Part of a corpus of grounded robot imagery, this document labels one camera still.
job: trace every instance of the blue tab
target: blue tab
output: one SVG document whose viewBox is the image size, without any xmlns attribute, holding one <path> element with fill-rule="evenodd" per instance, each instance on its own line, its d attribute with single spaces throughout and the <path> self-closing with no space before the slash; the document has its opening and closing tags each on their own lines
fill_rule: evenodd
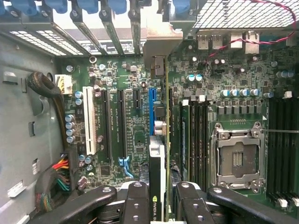
<svg viewBox="0 0 299 224">
<path fill-rule="evenodd" d="M 99 11 L 98 0 L 77 0 L 78 6 L 84 9 L 88 14 L 94 14 Z"/>
<path fill-rule="evenodd" d="M 187 12 L 190 9 L 190 0 L 173 0 L 176 14 Z"/>
<path fill-rule="evenodd" d="M 108 5 L 115 14 L 124 14 L 127 11 L 126 0 L 108 0 Z"/>
<path fill-rule="evenodd" d="M 67 12 L 67 0 L 45 0 L 45 3 L 59 14 Z"/>
<path fill-rule="evenodd" d="M 0 15 L 4 15 L 4 13 L 5 13 L 4 3 L 3 0 L 0 0 Z"/>
<path fill-rule="evenodd" d="M 12 6 L 27 16 L 36 15 L 36 3 L 34 0 L 10 0 Z"/>
</svg>

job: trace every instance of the red and black wires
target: red and black wires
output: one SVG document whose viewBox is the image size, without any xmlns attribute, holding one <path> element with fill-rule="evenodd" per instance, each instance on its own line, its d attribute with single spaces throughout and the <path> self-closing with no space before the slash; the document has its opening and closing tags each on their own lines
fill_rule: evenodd
<svg viewBox="0 0 299 224">
<path fill-rule="evenodd" d="M 260 42 L 256 42 L 256 41 L 244 40 L 244 39 L 241 39 L 241 38 L 235 39 L 235 40 L 230 41 L 227 45 L 224 45 L 224 46 L 220 47 L 216 52 L 210 54 L 209 57 L 215 56 L 220 50 L 224 50 L 226 47 L 228 47 L 229 44 L 234 43 L 234 42 L 242 41 L 244 43 L 252 43 L 252 44 L 275 44 L 275 43 L 280 43 L 280 42 L 286 41 L 288 38 L 290 38 L 292 35 L 294 35 L 294 33 L 296 31 L 296 15 L 291 10 L 290 7 L 285 6 L 285 5 L 283 5 L 283 4 L 279 3 L 279 2 L 271 1 L 271 0 L 250 0 L 250 1 L 252 3 L 263 3 L 263 4 L 270 3 L 270 4 L 274 4 L 274 5 L 278 6 L 278 7 L 283 8 L 284 10 L 289 11 L 291 13 L 291 15 L 292 15 L 292 19 L 294 20 L 294 23 L 292 24 L 293 31 L 288 36 L 286 36 L 284 38 L 281 38 L 281 39 L 278 39 L 276 41 L 268 41 L 268 42 L 260 41 Z"/>
</svg>

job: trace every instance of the black pcie slot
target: black pcie slot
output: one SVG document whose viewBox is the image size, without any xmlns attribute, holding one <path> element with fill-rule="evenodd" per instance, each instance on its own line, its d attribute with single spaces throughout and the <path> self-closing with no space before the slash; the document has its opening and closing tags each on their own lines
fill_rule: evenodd
<svg viewBox="0 0 299 224">
<path fill-rule="evenodd" d="M 103 121 L 105 124 L 104 133 L 104 150 L 108 159 L 112 159 L 111 153 L 111 125 L 110 125 L 110 99 L 109 92 L 107 90 L 102 90 L 101 95 L 103 96 Z"/>
<path fill-rule="evenodd" d="M 127 137 L 126 137 L 126 111 L 125 111 L 125 92 L 117 91 L 117 115 L 120 147 L 122 147 L 120 157 L 127 157 Z"/>
</svg>

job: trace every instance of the blue capacitor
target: blue capacitor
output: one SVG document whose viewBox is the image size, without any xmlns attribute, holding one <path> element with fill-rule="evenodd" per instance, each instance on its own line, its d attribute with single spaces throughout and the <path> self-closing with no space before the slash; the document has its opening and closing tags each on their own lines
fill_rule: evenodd
<svg viewBox="0 0 299 224">
<path fill-rule="evenodd" d="M 84 154 L 79 155 L 78 159 L 80 162 L 84 162 L 85 161 L 86 156 Z"/>
<path fill-rule="evenodd" d="M 4 3 L 3 0 L 0 0 L 0 15 L 4 15 L 4 13 L 5 13 Z"/>
<path fill-rule="evenodd" d="M 67 0 L 45 0 L 45 3 L 59 14 L 67 12 Z"/>
<path fill-rule="evenodd" d="M 108 0 L 108 5 L 115 14 L 124 14 L 127 11 L 126 0 Z"/>
<path fill-rule="evenodd" d="M 173 0 L 176 14 L 187 12 L 190 9 L 190 0 Z"/>
<path fill-rule="evenodd" d="M 66 129 L 71 129 L 75 126 L 74 122 L 68 122 L 65 124 Z"/>
<path fill-rule="evenodd" d="M 64 119 L 66 122 L 72 122 L 75 118 L 73 115 L 69 114 L 69 115 L 66 115 Z"/>
<path fill-rule="evenodd" d="M 92 161 L 93 161 L 93 158 L 91 156 L 86 157 L 84 160 L 85 164 L 91 164 Z"/>
<path fill-rule="evenodd" d="M 34 0 L 10 0 L 11 5 L 27 16 L 36 15 L 36 3 Z"/>
<path fill-rule="evenodd" d="M 78 6 L 88 14 L 97 13 L 99 10 L 98 0 L 77 0 Z"/>
</svg>

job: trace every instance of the screw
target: screw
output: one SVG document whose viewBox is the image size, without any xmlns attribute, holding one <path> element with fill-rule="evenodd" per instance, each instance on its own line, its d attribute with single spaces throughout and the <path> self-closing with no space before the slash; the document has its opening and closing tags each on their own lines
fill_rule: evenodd
<svg viewBox="0 0 299 224">
<path fill-rule="evenodd" d="M 222 193 L 222 190 L 220 188 L 213 188 L 213 191 L 215 191 L 216 193 Z"/>
<path fill-rule="evenodd" d="M 46 11 L 42 11 L 42 15 L 43 15 L 43 17 L 48 17 L 49 16 Z"/>
<path fill-rule="evenodd" d="M 183 188 L 188 188 L 188 187 L 189 187 L 189 184 L 188 184 L 188 183 L 182 183 L 182 187 L 183 187 Z"/>
<path fill-rule="evenodd" d="M 141 185 L 139 182 L 137 182 L 137 183 L 134 184 L 134 187 L 137 187 L 137 188 L 138 188 L 138 187 L 141 187 L 141 186 L 142 186 L 142 185 Z"/>
<path fill-rule="evenodd" d="M 68 72 L 72 72 L 72 71 L 74 71 L 74 67 L 71 66 L 71 65 L 68 65 L 68 66 L 66 67 L 66 70 L 67 70 Z"/>
<path fill-rule="evenodd" d="M 19 14 L 18 14 L 16 11 L 11 11 L 10 14 L 11 14 L 13 17 L 19 17 Z"/>
<path fill-rule="evenodd" d="M 75 16 L 75 17 L 77 17 L 77 16 L 78 16 L 78 13 L 77 13 L 77 11 L 76 11 L 76 10 L 73 10 L 71 13 L 72 13 L 72 14 L 73 14 L 73 16 Z"/>
<path fill-rule="evenodd" d="M 107 192 L 110 192 L 111 189 L 110 188 L 104 188 L 102 191 L 107 193 Z"/>
<path fill-rule="evenodd" d="M 106 10 L 102 10 L 102 15 L 103 15 L 103 16 L 107 16 L 107 12 L 106 12 Z"/>
</svg>

